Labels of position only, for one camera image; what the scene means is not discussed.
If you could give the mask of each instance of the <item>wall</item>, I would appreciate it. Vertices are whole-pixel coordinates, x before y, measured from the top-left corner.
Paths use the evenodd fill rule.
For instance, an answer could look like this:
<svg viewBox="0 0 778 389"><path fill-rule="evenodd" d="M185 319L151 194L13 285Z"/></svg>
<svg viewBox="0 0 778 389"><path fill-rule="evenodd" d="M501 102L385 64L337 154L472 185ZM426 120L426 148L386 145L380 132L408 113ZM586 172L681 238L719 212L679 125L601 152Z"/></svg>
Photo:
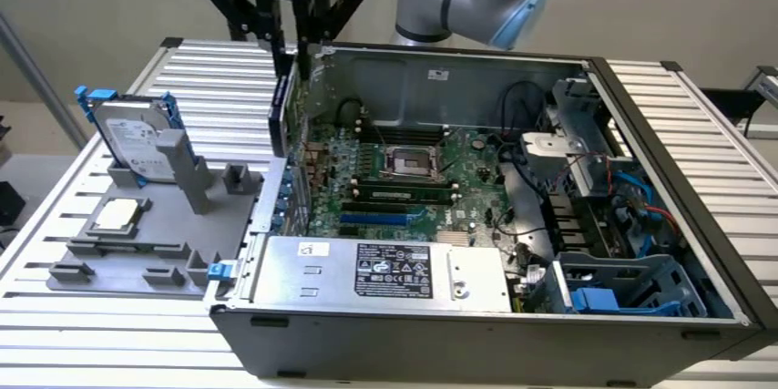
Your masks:
<svg viewBox="0 0 778 389"><path fill-rule="evenodd" d="M396 2L368 0L344 37L388 42ZM165 36L228 38L209 0L0 0L0 9L69 98L79 83L127 87ZM552 0L522 49L675 59L699 83L737 87L755 65L778 64L776 22L775 0ZM35 98L11 68L0 56L0 99Z"/></svg>

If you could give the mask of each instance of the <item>green circuit board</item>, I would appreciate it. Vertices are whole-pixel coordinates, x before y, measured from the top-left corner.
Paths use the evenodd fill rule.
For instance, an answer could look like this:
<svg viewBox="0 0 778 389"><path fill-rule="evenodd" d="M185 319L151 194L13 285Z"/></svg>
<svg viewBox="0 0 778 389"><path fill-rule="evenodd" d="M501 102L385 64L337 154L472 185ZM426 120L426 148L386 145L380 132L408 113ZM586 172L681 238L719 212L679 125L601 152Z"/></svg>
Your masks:
<svg viewBox="0 0 778 389"><path fill-rule="evenodd" d="M481 140L481 150L473 141ZM505 186L496 183L498 174L498 151L488 145L488 134L474 129L456 129L434 150L436 180L442 184L454 181L461 197L453 205L406 205L414 219L408 225L369 225L341 223L345 202L353 201L350 181L360 175L366 179L381 179L388 163L388 149L406 145L361 143L353 129L337 129L333 125L314 126L309 144L326 145L326 153L318 157L316 166L328 172L326 184L314 184L312 191L312 237L354 237L394 241L436 241L441 231L465 231L472 246L493 246L493 229L486 225L486 211L494 218L509 208ZM341 234L348 226L357 235Z"/></svg>

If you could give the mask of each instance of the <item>white wall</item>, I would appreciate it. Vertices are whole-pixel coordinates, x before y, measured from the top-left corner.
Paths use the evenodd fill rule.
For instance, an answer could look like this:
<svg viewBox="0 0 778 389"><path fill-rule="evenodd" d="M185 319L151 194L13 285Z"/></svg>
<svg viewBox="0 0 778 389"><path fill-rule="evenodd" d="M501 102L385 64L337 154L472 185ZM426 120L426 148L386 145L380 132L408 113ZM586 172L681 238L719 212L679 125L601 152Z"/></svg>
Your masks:
<svg viewBox="0 0 778 389"><path fill-rule="evenodd" d="M396 1L366 0L345 39L388 42ZM79 83L127 87L165 36L228 38L209 0L0 0L0 9L67 98ZM778 64L777 22L776 0L550 0L522 49L673 59L703 85L737 87L757 64ZM34 98L11 68L0 54L0 99Z"/></svg>

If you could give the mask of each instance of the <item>power supply label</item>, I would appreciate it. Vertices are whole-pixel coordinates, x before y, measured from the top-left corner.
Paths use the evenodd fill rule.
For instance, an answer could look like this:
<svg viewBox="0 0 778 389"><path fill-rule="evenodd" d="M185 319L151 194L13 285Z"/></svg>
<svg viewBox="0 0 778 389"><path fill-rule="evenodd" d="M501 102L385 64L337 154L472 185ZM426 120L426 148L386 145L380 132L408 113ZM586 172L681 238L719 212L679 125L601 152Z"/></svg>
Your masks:
<svg viewBox="0 0 778 389"><path fill-rule="evenodd" d="M432 299L430 247L360 243L354 291L361 296Z"/></svg>

